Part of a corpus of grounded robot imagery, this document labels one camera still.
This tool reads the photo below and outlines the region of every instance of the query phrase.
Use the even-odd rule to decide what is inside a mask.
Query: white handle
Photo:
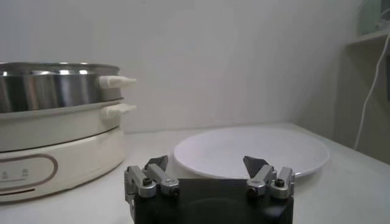
[[[136,79],[129,79],[118,75],[105,75],[99,77],[99,85],[103,89],[121,88],[136,81]]]
[[[116,104],[113,106],[103,107],[101,113],[103,119],[111,119],[121,114],[127,113],[130,110],[136,109],[137,106],[129,106],[124,103]]]

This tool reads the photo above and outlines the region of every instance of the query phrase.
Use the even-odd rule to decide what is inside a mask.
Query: white electric hot pot
[[[124,158],[119,68],[0,64],[0,202],[71,189]]]

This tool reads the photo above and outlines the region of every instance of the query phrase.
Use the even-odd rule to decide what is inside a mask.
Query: white wall
[[[336,104],[335,141],[353,147],[363,103],[371,88],[375,67],[385,41],[347,48],[343,56]],[[367,110],[358,149],[390,164],[390,102],[387,99],[386,64],[382,63]]]
[[[90,61],[138,83],[127,131],[295,121],[331,137],[360,0],[5,0],[0,61]]]

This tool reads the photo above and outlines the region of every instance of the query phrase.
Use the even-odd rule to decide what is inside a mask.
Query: shelf
[[[358,37],[355,41],[351,42],[349,46],[355,46],[359,44],[371,44],[371,43],[380,43],[386,40],[386,37],[390,33],[390,30],[381,30],[378,32],[366,34]]]

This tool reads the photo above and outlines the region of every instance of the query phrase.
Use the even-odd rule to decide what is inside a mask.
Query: stainless steel steamer basket
[[[1,63],[0,113],[45,110],[122,99],[99,78],[119,68],[87,63]]]
[[[0,153],[75,141],[118,127],[120,113],[130,110],[120,104],[120,87],[135,81],[118,71],[87,63],[1,63]]]

